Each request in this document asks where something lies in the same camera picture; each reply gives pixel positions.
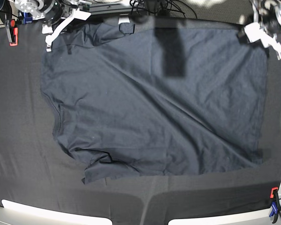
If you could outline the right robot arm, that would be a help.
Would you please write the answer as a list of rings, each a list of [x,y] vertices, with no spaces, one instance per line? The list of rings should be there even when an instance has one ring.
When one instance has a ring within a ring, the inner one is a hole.
[[[90,0],[13,0],[15,7],[29,13],[33,21],[43,24],[42,33],[46,35],[46,51],[52,51],[52,44],[60,33],[75,19],[85,21],[91,13]]]

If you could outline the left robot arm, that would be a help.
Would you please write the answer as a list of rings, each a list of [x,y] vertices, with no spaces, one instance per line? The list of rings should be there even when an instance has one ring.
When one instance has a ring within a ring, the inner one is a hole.
[[[281,60],[281,0],[251,0],[253,14],[237,37],[241,43],[260,42],[264,48],[273,48]]]

